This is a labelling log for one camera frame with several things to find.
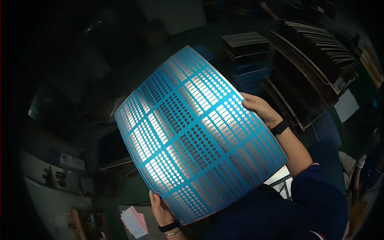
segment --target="stacked metal sheets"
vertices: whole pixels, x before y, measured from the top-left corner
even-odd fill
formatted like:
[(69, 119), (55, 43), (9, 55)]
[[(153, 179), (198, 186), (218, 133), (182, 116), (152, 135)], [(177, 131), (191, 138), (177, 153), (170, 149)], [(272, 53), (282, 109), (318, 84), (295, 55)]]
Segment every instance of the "stacked metal sheets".
[(302, 51), (333, 84), (357, 59), (332, 34), (307, 23), (283, 21), (280, 34)]

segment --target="white box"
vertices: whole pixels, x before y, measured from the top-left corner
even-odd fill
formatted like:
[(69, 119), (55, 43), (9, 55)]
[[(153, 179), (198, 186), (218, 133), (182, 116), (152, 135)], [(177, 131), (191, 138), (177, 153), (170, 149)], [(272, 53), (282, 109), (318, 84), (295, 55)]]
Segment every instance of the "white box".
[(63, 168), (71, 168), (85, 171), (85, 163), (84, 160), (72, 157), (66, 153), (61, 153), (60, 155), (60, 165)]

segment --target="person's left hand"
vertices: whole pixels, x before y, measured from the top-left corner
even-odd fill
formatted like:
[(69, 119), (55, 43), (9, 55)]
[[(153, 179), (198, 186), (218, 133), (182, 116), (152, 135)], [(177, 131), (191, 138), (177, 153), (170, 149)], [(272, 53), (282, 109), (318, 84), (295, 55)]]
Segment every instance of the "person's left hand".
[(152, 191), (149, 190), (149, 198), (151, 199), (153, 215), (155, 216), (160, 227), (166, 226), (175, 221), (172, 215), (161, 206), (161, 199), (159, 195), (153, 194)]

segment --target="white paper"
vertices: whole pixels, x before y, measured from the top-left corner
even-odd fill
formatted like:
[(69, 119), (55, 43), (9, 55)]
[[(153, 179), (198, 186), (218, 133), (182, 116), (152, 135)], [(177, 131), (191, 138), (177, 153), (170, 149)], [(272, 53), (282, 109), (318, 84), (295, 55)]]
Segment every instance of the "white paper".
[(130, 208), (125, 210), (122, 214), (120, 214), (120, 216), (122, 217), (125, 222), (125, 225), (135, 238), (140, 238), (147, 234), (143, 227), (141, 227), (139, 221), (136, 219), (135, 215), (133, 214)]

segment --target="pink paper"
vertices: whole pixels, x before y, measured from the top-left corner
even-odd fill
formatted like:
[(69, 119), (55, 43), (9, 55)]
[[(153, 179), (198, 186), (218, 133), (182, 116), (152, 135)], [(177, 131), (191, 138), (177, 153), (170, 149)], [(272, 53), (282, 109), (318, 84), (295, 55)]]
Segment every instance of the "pink paper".
[[(133, 215), (135, 216), (136, 220), (140, 224), (140, 226), (144, 229), (144, 231), (146, 233), (148, 233), (147, 225), (145, 224), (144, 214), (138, 213), (133, 206), (131, 206), (130, 209), (131, 209)], [(128, 231), (132, 234), (131, 230), (125, 224), (123, 218), (120, 217), (120, 219), (121, 219), (122, 223), (124, 224), (125, 228), (128, 229)]]
[(147, 225), (145, 224), (144, 214), (138, 213), (133, 206), (131, 206), (130, 209), (132, 210), (133, 214), (135, 215), (137, 221), (140, 223), (141, 227), (144, 229), (144, 231), (146, 233), (148, 233)]

